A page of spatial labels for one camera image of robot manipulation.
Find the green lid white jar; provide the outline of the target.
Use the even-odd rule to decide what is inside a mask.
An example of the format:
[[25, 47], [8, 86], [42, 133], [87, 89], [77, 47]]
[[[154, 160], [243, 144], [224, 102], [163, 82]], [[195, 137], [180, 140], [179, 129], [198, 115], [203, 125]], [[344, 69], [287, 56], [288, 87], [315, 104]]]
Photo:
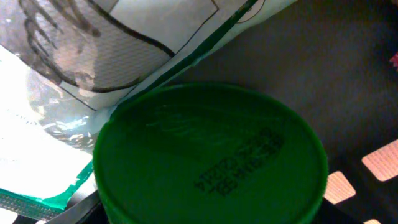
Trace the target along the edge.
[[110, 223], [310, 223], [328, 177], [297, 113], [220, 83], [125, 101], [99, 133], [93, 167]]

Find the red candy bag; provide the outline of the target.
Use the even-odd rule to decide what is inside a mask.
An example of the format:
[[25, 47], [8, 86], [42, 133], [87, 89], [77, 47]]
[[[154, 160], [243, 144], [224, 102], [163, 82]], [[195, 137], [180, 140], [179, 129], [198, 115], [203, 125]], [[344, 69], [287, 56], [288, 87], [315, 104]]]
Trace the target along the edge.
[[395, 70], [398, 70], [398, 53], [395, 53], [394, 56], [389, 60]]

